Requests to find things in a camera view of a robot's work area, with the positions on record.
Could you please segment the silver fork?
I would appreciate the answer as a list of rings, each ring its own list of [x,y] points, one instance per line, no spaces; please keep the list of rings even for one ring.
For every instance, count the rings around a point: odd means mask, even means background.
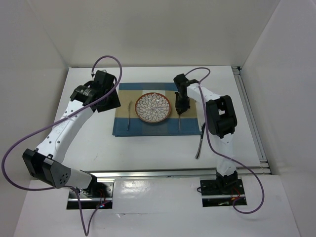
[[[129,130],[129,126],[130,126],[131,107],[132,107],[132,101],[129,102],[128,107],[127,107],[128,108],[127,131]]]

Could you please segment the blue beige checked placemat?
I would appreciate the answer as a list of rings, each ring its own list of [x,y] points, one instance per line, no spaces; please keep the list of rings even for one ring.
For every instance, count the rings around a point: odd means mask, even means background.
[[[175,92],[177,87],[172,82],[126,82],[118,87],[121,106],[116,108],[112,134],[116,137],[133,136],[189,136],[199,135],[200,124],[196,102],[190,100],[191,108],[181,115],[181,128],[178,132],[178,115],[175,110]],[[135,112],[135,103],[143,94],[156,92],[165,95],[171,103],[171,113],[167,119],[158,123],[140,120]],[[128,104],[132,101],[130,126],[127,131]]]

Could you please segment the silver table knife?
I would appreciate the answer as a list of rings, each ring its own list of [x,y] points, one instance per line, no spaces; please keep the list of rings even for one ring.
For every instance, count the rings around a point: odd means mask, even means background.
[[[201,126],[201,135],[200,135],[199,145],[198,145],[197,153],[195,155],[195,159],[199,159],[200,158],[202,144],[203,144],[204,132],[205,132],[205,123],[203,123],[202,126]]]

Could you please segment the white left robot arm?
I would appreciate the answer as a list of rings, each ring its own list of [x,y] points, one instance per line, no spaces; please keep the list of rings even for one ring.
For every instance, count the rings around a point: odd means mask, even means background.
[[[97,195],[106,186],[97,177],[71,169],[63,164],[65,154],[79,130],[94,112],[120,107],[114,88],[117,79],[105,71],[97,71],[93,79],[78,86],[62,115],[63,122],[54,126],[49,135],[34,150],[26,149],[23,161],[31,176],[56,189],[78,188],[86,197]]]

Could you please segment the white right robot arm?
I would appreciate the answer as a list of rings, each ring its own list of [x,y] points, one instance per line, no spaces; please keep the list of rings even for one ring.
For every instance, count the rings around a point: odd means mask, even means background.
[[[201,86],[196,79],[189,80],[184,74],[173,79],[178,91],[175,92],[175,108],[178,115],[190,108],[190,100],[194,99],[203,106],[204,135],[213,135],[220,148],[220,157],[216,167],[216,190],[222,194],[232,189],[237,182],[237,169],[232,158],[232,137],[237,126],[237,118],[230,96],[218,95]]]

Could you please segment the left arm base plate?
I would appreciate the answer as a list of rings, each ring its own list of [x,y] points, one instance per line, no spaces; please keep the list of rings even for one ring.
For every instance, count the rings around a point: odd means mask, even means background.
[[[113,179],[105,179],[102,180],[102,184],[104,187],[98,189],[94,194],[77,188],[82,210],[93,210],[98,205],[101,205],[100,209],[112,209],[115,182]],[[66,209],[79,210],[78,199],[73,190],[69,191]]]

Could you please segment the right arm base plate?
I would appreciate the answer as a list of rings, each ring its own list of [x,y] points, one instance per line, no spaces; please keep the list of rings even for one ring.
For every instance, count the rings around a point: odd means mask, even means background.
[[[241,179],[237,183],[221,190],[217,187],[215,180],[200,180],[197,192],[201,194],[203,207],[222,207],[235,205],[247,205],[243,182]]]

